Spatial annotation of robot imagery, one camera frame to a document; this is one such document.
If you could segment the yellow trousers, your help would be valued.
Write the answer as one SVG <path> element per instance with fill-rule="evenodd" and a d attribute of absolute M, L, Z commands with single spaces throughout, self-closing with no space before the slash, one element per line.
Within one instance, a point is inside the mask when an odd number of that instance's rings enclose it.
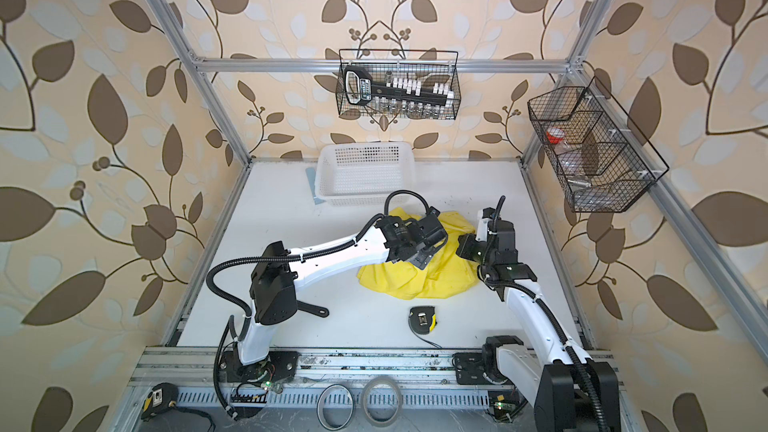
<path fill-rule="evenodd" d="M 448 239 L 425 269 L 408 262 L 367 265 L 357 273 L 359 284 L 401 300 L 447 299 L 474 287 L 478 283 L 476 265 L 456 251 L 459 238 L 474 235 L 475 227 L 455 211 L 441 213 L 439 221 Z"/>

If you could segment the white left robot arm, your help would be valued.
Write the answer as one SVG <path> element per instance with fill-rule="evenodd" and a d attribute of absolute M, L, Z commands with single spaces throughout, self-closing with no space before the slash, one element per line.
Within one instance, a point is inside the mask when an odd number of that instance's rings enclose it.
<path fill-rule="evenodd" d="M 266 371 L 268 366 L 264 361 L 269 356 L 278 325 L 300 310 L 313 314 L 318 311 L 313 305 L 299 304 L 298 290 L 368 265 L 404 262 L 425 269 L 448 239 L 439 215 L 420 194 L 396 190 L 386 197 L 383 211 L 372 216 L 355 234 L 293 249 L 276 241 L 260 256 L 230 259 L 213 266 L 205 277 L 208 290 L 243 311 L 243 324 L 239 329 L 233 317 L 228 319 L 214 359 L 214 392 L 226 414 L 234 421 L 241 418 L 220 384 L 220 366 L 228 338 L 233 339 L 233 351 L 240 365 L 257 365 Z M 248 302 L 216 284 L 219 273 L 244 265 L 254 267 Z"/>

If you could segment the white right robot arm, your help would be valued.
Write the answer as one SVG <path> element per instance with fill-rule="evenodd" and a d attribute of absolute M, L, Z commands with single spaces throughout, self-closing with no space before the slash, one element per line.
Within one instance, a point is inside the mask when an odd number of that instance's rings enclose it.
<path fill-rule="evenodd" d="M 487 338 L 485 373 L 511 382 L 533 407 L 539 431 L 619 431 L 620 391 L 610 364 L 595 360 L 550 308 L 532 268 L 522 262 L 503 202 L 483 209 L 476 233 L 458 242 L 460 258 L 511 310 L 524 336 Z"/>

